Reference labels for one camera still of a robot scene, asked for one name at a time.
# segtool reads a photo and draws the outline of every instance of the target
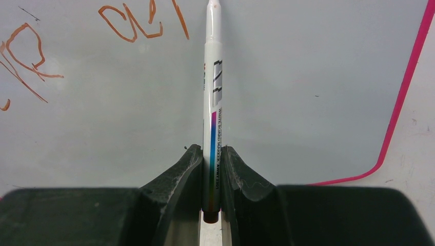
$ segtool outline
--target whiteboard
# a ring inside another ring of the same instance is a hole
[[[221,4],[223,144],[275,184],[370,170],[427,0]],[[0,195],[142,186],[202,145],[206,5],[3,1]]]

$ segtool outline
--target whiteboard marker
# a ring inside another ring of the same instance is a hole
[[[220,162],[222,140],[222,43],[221,5],[209,0],[204,47],[204,222],[216,223],[221,209]]]

